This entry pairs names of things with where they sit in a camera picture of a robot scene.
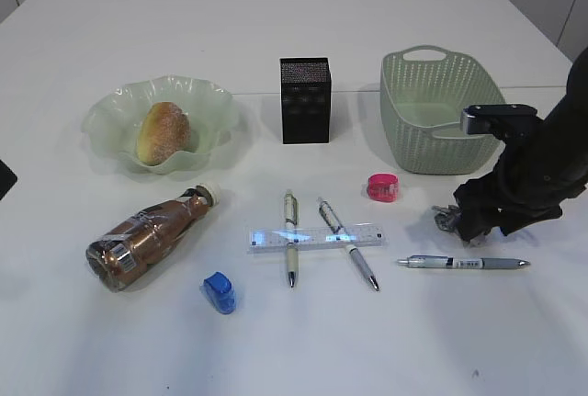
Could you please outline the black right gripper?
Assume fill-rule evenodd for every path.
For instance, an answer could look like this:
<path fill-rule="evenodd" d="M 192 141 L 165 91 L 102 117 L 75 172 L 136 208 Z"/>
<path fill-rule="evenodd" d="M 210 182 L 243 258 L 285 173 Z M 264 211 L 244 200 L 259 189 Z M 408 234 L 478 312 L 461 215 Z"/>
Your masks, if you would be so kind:
<path fill-rule="evenodd" d="M 507 139 L 497 176 L 496 208 L 487 178 L 470 179 L 454 192 L 456 229 L 470 243 L 494 227 L 502 234 L 562 215 L 560 203 L 587 190 L 587 114 L 552 112 L 525 137 Z"/>

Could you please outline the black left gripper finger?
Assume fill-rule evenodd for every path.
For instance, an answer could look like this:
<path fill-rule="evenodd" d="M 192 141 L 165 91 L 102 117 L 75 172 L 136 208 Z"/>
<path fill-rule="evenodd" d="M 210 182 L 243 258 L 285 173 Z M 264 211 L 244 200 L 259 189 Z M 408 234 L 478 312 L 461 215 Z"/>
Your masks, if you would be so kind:
<path fill-rule="evenodd" d="M 16 184 L 17 175 L 3 161 L 0 161 L 0 199 Z"/>

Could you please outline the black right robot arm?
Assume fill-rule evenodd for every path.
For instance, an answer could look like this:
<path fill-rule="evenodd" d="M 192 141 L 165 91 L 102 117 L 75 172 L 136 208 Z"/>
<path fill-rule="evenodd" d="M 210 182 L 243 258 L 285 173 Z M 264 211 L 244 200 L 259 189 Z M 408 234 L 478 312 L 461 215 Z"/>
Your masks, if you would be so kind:
<path fill-rule="evenodd" d="M 471 105 L 462 111 L 461 128 L 505 145 L 490 173 L 454 193 L 463 241 L 560 218 L 561 202 L 587 188 L 587 54 L 574 61 L 564 97 L 544 119 L 523 104 Z"/>

